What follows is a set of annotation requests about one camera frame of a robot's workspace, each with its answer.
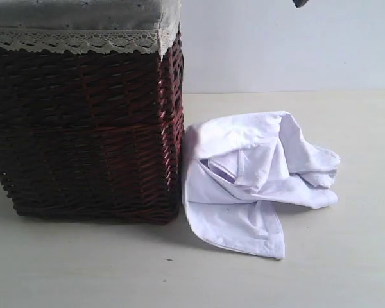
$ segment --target laundry basket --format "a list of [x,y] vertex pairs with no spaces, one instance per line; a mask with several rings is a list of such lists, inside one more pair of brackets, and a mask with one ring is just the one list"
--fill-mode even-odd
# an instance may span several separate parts
[[179,33],[164,55],[0,43],[0,182],[19,215],[157,224],[176,217]]

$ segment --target wicker basket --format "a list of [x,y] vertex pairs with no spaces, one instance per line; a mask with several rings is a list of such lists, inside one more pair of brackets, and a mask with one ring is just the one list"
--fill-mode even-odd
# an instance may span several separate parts
[[23,216],[178,214],[180,35],[158,53],[0,50],[0,182]]

